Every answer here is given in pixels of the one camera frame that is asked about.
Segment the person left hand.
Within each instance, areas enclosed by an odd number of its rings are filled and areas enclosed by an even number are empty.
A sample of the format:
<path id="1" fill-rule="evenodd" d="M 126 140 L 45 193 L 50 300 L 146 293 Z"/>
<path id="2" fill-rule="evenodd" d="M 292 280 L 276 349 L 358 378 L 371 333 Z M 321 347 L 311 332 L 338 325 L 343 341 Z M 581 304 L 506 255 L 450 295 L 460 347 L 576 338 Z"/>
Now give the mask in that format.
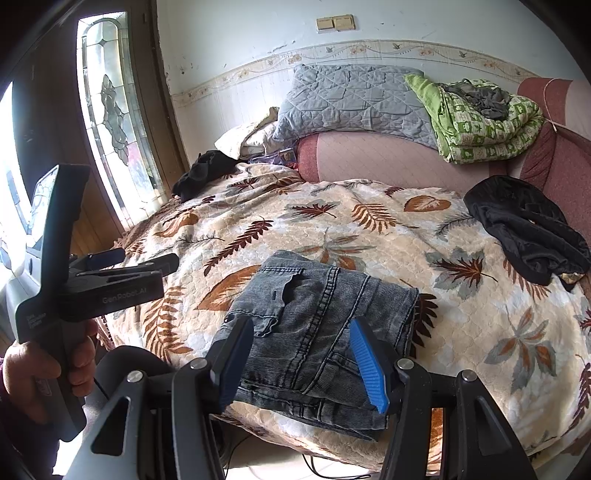
<path id="1" fill-rule="evenodd" d="M 94 320 L 86 321 L 84 339 L 72 351 L 67 378 L 71 392 L 79 398 L 88 396 L 93 390 L 96 369 L 93 339 L 97 330 Z M 60 375 L 59 362 L 33 341 L 13 343 L 3 358 L 1 377 L 6 398 L 36 424 L 48 422 L 48 414 L 37 391 L 36 381 L 54 380 Z"/>

